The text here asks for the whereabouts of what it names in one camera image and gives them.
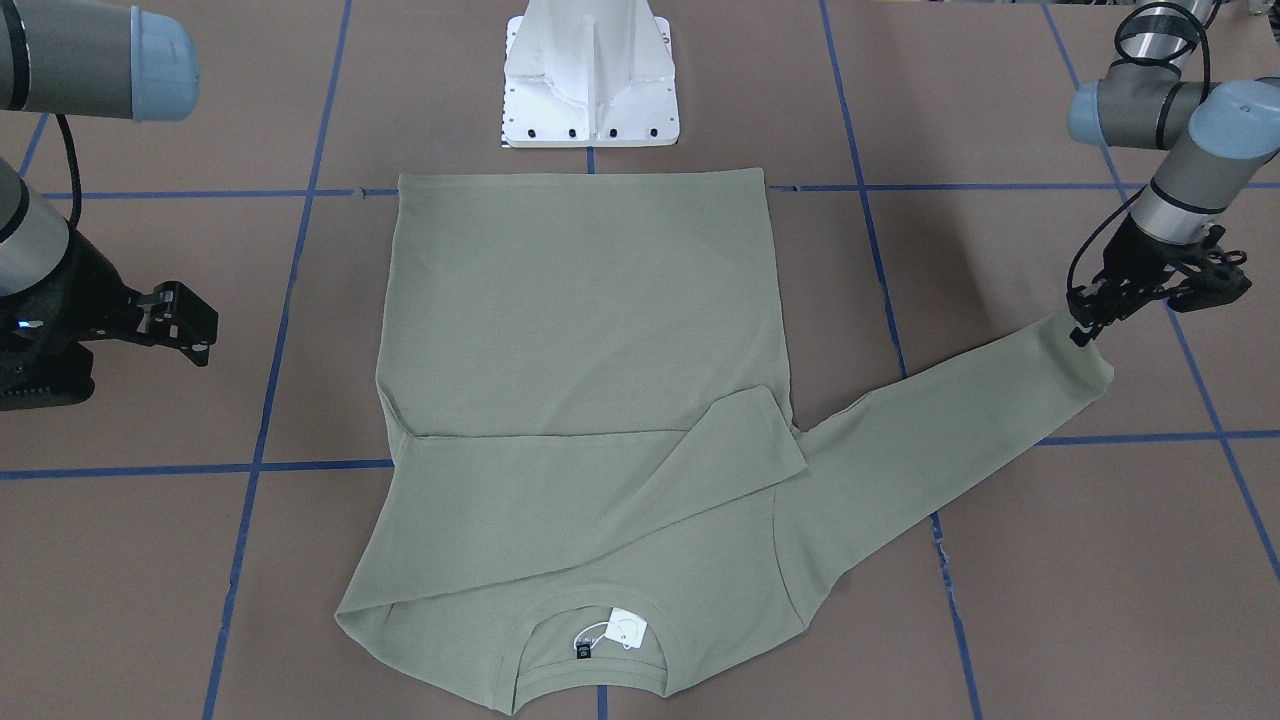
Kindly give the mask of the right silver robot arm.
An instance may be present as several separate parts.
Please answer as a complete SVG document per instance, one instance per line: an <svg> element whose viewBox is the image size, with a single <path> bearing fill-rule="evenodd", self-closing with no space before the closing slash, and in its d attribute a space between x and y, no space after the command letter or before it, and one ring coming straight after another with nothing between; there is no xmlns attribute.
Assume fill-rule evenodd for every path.
<svg viewBox="0 0 1280 720"><path fill-rule="evenodd" d="M169 15L101 1L3 4L5 111L56 123L70 177L60 214L1 165L1 406L6 413L82 404L95 391L92 341L174 348L206 366L218 311L178 281L131 288L81 232L81 169L72 117L183 120L201 68L187 28Z"/></svg>

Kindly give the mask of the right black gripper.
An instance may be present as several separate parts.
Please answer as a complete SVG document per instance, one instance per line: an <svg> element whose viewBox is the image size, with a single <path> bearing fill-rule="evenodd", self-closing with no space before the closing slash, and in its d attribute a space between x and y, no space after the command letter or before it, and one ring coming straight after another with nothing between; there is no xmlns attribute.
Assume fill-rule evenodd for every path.
<svg viewBox="0 0 1280 720"><path fill-rule="evenodd" d="M95 391L91 341L179 351L209 364L219 314L188 286L166 281L143 293L77 231L63 260L35 287L3 299L1 409L82 404Z"/></svg>

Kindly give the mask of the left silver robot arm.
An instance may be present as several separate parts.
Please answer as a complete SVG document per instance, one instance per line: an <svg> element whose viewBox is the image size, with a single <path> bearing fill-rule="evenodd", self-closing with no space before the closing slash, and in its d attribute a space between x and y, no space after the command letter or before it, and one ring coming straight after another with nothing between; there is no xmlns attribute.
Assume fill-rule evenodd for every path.
<svg viewBox="0 0 1280 720"><path fill-rule="evenodd" d="M1115 29L1107 73L1071 101L1075 141L1164 154L1144 187L1101 222L1111 238L1100 270L1080 283L1068 269L1079 347L1148 304L1193 313L1233 304L1252 287L1247 255L1222 247L1219 219L1277 156L1277 78L1212 81L1217 9L1216 1L1138 1Z"/></svg>

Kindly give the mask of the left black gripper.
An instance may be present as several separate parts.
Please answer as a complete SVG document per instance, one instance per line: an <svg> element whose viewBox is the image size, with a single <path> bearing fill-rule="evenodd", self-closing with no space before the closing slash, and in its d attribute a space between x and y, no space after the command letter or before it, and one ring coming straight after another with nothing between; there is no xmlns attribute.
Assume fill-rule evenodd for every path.
<svg viewBox="0 0 1280 720"><path fill-rule="evenodd" d="M1192 243L1165 243L1128 218L1103 249L1103 266L1087 286L1066 292L1076 347L1094 341L1119 316L1164 300L1176 313L1233 304L1252 288L1245 252L1220 246L1226 229L1210 224Z"/></svg>

